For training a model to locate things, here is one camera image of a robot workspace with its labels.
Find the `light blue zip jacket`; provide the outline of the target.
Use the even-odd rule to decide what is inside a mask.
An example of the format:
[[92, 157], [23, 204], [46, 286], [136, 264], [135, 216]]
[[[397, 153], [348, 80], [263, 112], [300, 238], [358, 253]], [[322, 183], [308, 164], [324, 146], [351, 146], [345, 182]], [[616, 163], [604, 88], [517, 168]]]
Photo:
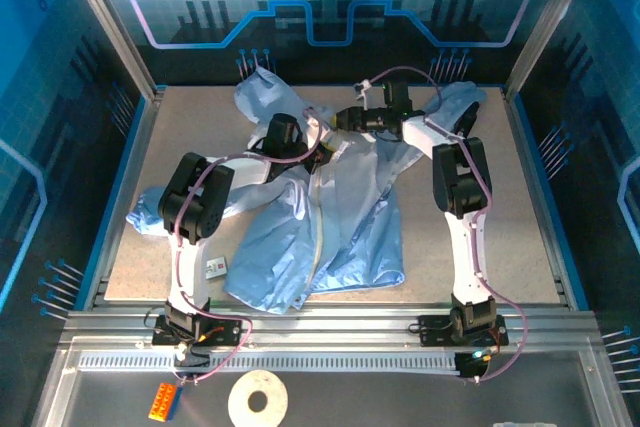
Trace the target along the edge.
[[[431, 122], [461, 132], [464, 113], [487, 99], [473, 82], [455, 82], [424, 105]], [[236, 107], [266, 134], [274, 114], [305, 122], [308, 104], [276, 74], [258, 67], [234, 92]], [[275, 180], [231, 191], [222, 218], [265, 205], [249, 225], [226, 274], [224, 291], [260, 311], [284, 314], [311, 294], [396, 286], [404, 282], [401, 215], [393, 184], [422, 156], [404, 143], [335, 132], [328, 165], [291, 167]], [[126, 221], [141, 235], [167, 237], [159, 214], [162, 187], [138, 197]]]

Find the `black electronics box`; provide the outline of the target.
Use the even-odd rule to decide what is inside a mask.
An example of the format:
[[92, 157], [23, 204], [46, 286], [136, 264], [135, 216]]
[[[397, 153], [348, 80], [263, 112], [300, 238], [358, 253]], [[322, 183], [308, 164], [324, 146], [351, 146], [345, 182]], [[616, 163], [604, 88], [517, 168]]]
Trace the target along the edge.
[[462, 379], [482, 378], [489, 372], [489, 365], [495, 353], [475, 351], [473, 353], [456, 353], [455, 369]]

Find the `white tape roll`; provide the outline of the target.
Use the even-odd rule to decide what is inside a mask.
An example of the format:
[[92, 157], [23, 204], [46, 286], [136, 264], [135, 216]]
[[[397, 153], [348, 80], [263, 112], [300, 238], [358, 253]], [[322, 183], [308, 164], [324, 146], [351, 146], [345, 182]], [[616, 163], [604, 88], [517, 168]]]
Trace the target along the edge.
[[[251, 396], [261, 393], [266, 404], [254, 411]], [[233, 385], [228, 397], [228, 414], [234, 427], [279, 427], [289, 407], [285, 384], [272, 372], [253, 370], [245, 373]]]

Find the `blue toy brick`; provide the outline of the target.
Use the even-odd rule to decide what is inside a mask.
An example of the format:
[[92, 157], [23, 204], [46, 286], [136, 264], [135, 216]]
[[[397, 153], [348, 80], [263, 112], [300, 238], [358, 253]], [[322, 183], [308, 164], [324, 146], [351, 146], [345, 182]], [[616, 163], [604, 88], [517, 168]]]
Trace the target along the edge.
[[174, 419], [174, 416], [175, 416], [175, 413], [177, 411], [177, 408], [178, 408], [178, 405], [179, 405], [179, 400], [180, 400], [182, 392], [183, 392], [183, 388], [177, 386], [176, 387], [176, 391], [175, 391], [175, 393], [173, 395], [173, 398], [171, 400], [170, 408], [169, 408], [169, 411], [168, 411], [168, 414], [167, 414], [167, 418], [166, 418], [167, 422], [172, 421]]

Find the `orange toy brick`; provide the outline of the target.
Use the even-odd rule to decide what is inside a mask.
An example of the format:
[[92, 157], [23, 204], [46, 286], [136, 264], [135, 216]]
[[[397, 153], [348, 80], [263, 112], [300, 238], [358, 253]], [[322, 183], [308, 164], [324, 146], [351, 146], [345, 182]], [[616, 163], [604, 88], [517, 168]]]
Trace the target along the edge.
[[174, 384], [161, 383], [151, 403], [148, 418], [166, 422], [169, 419], [178, 388]]

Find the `aluminium mounting rail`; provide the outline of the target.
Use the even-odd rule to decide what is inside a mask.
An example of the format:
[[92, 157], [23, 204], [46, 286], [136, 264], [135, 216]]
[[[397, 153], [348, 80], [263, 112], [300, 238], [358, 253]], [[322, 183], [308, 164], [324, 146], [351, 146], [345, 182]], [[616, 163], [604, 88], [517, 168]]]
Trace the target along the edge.
[[[509, 337], [506, 351], [522, 346], [526, 353], [581, 351], [603, 344], [596, 318], [589, 311], [558, 305], [528, 305], [521, 317], [502, 307]], [[285, 315], [239, 312], [253, 322], [247, 351], [417, 351], [418, 336], [408, 326], [420, 315], [448, 315], [449, 309], [420, 304], [314, 303]], [[144, 307], [104, 307], [72, 312], [60, 341], [87, 348], [132, 348], [151, 342], [156, 315]]]

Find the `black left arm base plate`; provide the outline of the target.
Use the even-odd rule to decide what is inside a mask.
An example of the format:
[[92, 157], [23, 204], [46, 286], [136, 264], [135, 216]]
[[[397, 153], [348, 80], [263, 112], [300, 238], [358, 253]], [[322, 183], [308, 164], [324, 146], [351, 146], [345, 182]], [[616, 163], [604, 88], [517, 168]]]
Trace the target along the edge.
[[152, 332], [153, 346], [174, 347], [184, 342], [195, 347], [235, 347], [240, 342], [241, 322], [205, 317], [197, 320], [194, 328], [184, 328], [160, 315]]

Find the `aluminium frame post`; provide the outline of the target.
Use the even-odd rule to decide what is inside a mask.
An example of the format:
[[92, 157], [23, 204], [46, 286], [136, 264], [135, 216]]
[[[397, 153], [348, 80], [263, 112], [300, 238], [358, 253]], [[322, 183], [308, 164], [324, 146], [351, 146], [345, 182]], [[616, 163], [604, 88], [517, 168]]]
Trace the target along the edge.
[[110, 0], [86, 1], [140, 94], [146, 101], [153, 102], [158, 87], [116, 9]]
[[513, 101], [521, 91], [572, 1], [547, 1], [507, 79], [505, 84], [507, 101]]

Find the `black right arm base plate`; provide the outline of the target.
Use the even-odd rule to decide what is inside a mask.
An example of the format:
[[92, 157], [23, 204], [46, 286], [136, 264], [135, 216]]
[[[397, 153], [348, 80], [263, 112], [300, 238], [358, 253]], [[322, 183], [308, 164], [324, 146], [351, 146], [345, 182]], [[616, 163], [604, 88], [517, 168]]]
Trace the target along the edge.
[[497, 317], [496, 325], [488, 330], [471, 333], [463, 339], [454, 336], [447, 315], [421, 315], [407, 327], [411, 334], [419, 336], [422, 347], [491, 347], [508, 346], [510, 341], [504, 317]]

